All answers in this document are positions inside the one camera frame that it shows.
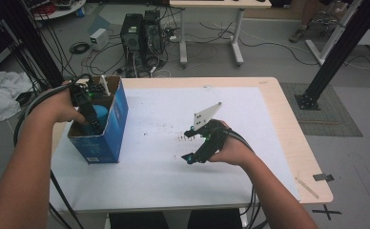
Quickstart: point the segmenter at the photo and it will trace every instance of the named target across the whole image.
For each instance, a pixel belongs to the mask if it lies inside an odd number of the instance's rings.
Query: blue box
[[[101,135],[83,135],[80,124],[73,122],[67,137],[89,164],[117,163],[128,116],[128,102],[119,76],[106,78],[111,96],[92,100],[109,108],[107,124]]]

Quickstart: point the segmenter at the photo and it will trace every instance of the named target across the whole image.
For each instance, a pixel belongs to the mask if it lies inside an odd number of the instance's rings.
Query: white cloth
[[[0,121],[21,111],[15,98],[31,87],[31,81],[25,73],[0,73]]]

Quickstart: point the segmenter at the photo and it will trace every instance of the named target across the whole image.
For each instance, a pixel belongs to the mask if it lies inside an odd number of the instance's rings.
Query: white box
[[[105,46],[109,43],[109,36],[107,30],[99,29],[93,35],[90,36],[91,43],[94,45],[94,49],[97,51],[101,51],[105,48]]]

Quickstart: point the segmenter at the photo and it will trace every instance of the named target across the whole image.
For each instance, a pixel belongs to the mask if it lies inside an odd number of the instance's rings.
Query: gray mat
[[[318,101],[320,111],[305,111],[298,107],[295,94],[303,94],[308,84],[281,83],[280,86],[305,135],[363,136],[331,85]]]

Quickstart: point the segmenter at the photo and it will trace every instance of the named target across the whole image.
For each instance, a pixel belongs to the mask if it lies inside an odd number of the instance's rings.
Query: hand
[[[243,167],[247,159],[251,156],[256,156],[253,151],[247,148],[239,140],[228,136],[224,142],[223,149],[214,154],[209,161],[210,162],[226,162],[232,165],[238,165]]]
[[[37,105],[29,116],[52,122],[65,122],[75,120],[85,122],[85,117],[72,105],[69,89],[51,96]]]

